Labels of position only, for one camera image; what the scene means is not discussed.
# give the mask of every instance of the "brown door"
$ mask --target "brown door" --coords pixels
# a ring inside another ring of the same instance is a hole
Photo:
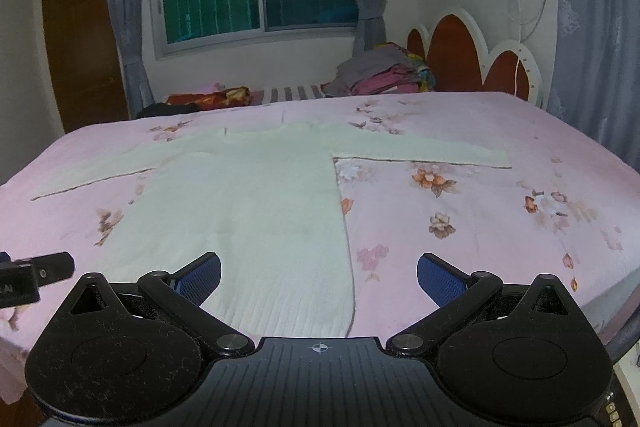
[[[65,131],[127,120],[107,0],[42,0],[42,18]]]

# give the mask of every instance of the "striped sheet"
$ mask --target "striped sheet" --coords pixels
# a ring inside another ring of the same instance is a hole
[[[290,100],[314,100],[324,98],[320,86],[271,87],[264,91],[252,91],[251,105],[262,105]]]

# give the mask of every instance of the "headboard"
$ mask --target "headboard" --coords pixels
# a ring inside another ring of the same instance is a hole
[[[431,33],[418,24],[409,32],[406,47],[431,68],[436,91],[501,91],[540,103],[542,78],[529,49],[507,40],[489,53],[478,24],[466,10],[446,10]]]

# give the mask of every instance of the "triangular cutout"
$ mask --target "triangular cutout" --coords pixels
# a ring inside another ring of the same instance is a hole
[[[554,315],[569,314],[553,286],[544,287],[542,292],[540,292],[536,304],[533,306],[533,311]]]
[[[98,288],[95,284],[88,284],[82,295],[76,301],[73,309],[71,310],[72,315],[81,315],[83,313],[90,312],[99,312],[107,308],[100,292],[98,292]]]

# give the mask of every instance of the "black device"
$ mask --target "black device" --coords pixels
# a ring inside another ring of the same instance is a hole
[[[38,302],[40,286],[69,279],[75,269],[67,252],[17,261],[0,252],[0,309]]]
[[[43,425],[634,427],[604,347],[553,275],[417,264],[440,306],[377,338],[250,338],[199,308],[208,253],[137,283],[81,277],[31,350]]]

